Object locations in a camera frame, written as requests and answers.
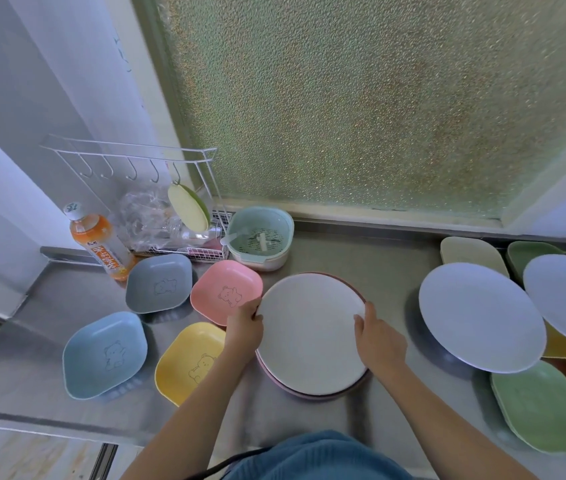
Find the person's right hand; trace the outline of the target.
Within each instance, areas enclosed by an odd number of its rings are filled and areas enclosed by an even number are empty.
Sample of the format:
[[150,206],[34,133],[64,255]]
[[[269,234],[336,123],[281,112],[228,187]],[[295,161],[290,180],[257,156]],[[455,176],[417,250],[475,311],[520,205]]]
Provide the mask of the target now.
[[407,339],[377,317],[371,301],[365,302],[362,317],[367,319],[364,338],[355,339],[360,360],[382,383],[399,377],[407,369]]

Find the person's left hand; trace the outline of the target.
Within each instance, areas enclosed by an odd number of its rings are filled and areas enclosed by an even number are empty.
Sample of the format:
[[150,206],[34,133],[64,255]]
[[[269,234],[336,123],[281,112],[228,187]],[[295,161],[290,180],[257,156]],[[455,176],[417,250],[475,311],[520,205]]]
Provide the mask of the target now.
[[255,356],[264,332],[263,322],[251,322],[250,316],[261,298],[239,306],[228,318],[221,357],[224,363],[244,368]]

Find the person's right forearm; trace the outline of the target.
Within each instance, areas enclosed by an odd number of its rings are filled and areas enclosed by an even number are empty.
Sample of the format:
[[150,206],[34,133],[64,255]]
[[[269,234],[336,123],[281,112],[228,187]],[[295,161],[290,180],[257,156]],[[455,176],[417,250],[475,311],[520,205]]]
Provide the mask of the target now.
[[538,480],[432,392],[406,364],[368,368],[405,416],[439,480]]

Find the pink square bear dish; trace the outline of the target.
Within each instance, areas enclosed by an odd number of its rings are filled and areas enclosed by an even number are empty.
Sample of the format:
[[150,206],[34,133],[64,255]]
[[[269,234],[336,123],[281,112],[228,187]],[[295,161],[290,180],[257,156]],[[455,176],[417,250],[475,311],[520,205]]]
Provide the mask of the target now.
[[244,303],[260,298],[262,277],[233,260],[219,261],[198,278],[190,302],[194,310],[219,327],[225,328],[230,315]]

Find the white basin under strainer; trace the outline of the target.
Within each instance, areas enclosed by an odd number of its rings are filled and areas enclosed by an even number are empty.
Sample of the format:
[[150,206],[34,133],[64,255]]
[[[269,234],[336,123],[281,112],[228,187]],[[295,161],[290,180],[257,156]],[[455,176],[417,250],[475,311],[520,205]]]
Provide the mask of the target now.
[[266,240],[265,246],[257,239],[235,239],[228,250],[240,264],[258,272],[271,272],[280,269],[287,261],[291,241]]

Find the green strainer basket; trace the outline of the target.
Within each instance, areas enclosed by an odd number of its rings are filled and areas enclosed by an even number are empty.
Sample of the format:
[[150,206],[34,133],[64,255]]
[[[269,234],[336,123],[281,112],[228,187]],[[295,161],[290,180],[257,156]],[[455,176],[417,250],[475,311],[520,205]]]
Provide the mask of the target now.
[[292,243],[294,220],[275,207],[248,207],[231,218],[226,246],[244,262],[264,264],[285,255]]

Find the yellow square bear dish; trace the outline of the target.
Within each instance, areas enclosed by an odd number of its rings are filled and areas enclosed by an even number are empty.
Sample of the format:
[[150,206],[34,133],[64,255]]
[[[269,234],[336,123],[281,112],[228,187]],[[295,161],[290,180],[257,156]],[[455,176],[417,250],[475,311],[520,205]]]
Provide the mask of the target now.
[[221,354],[226,333],[208,322],[191,324],[160,357],[154,373],[159,393],[176,406],[198,387]]

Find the green yellow oval sponge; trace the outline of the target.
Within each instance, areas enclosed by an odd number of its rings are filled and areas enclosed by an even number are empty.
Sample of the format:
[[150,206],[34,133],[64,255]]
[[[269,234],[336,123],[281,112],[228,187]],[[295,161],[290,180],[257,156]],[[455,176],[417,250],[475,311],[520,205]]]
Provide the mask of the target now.
[[167,190],[168,200],[183,224],[196,233],[207,231],[211,217],[206,204],[194,190],[184,184],[172,183]]

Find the beige square dish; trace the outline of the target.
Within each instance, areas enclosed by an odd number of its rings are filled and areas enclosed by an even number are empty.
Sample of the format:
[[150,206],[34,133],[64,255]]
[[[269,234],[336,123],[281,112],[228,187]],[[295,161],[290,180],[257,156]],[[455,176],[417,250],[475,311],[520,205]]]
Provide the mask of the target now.
[[440,256],[443,264],[476,264],[510,278],[510,273],[500,252],[490,243],[480,239],[458,236],[446,237],[440,243]]

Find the person's blue clothing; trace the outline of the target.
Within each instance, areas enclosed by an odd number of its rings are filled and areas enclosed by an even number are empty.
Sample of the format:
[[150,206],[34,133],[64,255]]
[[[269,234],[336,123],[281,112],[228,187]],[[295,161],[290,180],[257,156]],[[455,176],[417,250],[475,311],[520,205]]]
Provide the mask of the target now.
[[416,480],[405,468],[334,430],[304,433],[233,462],[221,480]]

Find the clear plastic bag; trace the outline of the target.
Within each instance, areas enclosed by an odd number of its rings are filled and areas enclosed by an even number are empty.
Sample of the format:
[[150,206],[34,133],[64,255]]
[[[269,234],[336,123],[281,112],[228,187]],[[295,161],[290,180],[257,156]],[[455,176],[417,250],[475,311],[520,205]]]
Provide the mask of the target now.
[[187,227],[168,201],[165,187],[126,193],[108,219],[128,249],[138,252],[205,248],[222,236],[222,227],[215,221],[203,232]]

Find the light blue square bear dish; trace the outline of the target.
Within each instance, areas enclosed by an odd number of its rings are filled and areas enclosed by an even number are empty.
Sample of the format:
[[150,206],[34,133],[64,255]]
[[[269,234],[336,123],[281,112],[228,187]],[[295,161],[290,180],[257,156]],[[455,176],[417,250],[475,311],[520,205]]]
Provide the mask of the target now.
[[62,354],[67,394],[96,398],[134,377],[146,361],[148,343],[139,316],[116,312],[75,332]]

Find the orange drink bottle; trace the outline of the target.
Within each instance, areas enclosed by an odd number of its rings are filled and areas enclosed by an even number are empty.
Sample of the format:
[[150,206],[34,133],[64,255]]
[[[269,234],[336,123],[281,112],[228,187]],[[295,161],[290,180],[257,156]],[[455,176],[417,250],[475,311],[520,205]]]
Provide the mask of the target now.
[[66,204],[63,213],[70,221],[73,240],[84,247],[112,279],[127,282],[137,263],[136,257],[119,239],[109,220],[87,212],[79,202]]

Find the green square dish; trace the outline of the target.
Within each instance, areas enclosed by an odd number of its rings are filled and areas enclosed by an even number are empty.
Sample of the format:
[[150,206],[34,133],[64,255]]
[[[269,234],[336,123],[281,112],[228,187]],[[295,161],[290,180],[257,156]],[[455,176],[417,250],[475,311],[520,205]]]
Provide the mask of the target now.
[[524,287],[524,270],[530,261],[543,255],[564,254],[564,251],[546,242],[515,241],[508,245],[505,256],[514,281]]
[[546,454],[566,453],[566,376],[539,361],[525,371],[492,373],[490,385],[510,430]]

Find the frosted glass window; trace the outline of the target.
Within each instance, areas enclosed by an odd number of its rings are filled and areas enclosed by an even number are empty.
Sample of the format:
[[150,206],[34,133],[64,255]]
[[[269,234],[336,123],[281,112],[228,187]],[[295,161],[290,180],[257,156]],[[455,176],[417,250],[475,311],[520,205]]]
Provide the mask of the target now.
[[502,220],[566,174],[566,0],[132,0],[224,200]]

